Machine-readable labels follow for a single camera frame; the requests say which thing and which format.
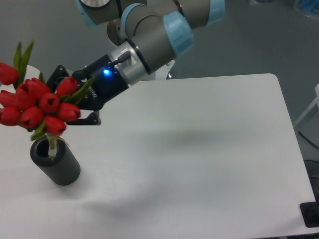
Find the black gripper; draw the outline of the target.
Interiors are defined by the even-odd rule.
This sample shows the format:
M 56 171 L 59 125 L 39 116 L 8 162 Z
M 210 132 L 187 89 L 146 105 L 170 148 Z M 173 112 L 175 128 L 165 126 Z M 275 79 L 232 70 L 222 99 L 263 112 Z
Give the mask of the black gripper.
M 129 88 L 119 71 L 111 68 L 109 55 L 104 55 L 82 70 L 73 71 L 58 65 L 51 76 L 46 81 L 47 87 L 52 93 L 56 92 L 57 86 L 67 77 L 72 76 L 80 85 L 84 85 L 84 80 L 94 78 L 87 93 L 87 98 L 83 99 L 78 107 L 82 110 L 92 111 L 86 118 L 74 121 L 67 121 L 67 125 L 100 125 L 100 109 L 106 102 L 113 99 Z

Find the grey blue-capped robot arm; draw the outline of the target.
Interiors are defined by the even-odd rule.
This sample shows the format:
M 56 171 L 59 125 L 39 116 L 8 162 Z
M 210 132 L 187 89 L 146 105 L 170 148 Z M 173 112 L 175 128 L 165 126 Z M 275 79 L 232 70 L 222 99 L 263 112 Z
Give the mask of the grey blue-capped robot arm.
M 88 24 L 120 20 L 124 42 L 82 70 L 72 73 L 81 97 L 71 97 L 90 114 L 69 119 L 69 125 L 99 125 L 99 111 L 129 86 L 180 57 L 194 44 L 193 30 L 222 19 L 223 0 L 165 0 L 149 6 L 144 0 L 79 0 Z

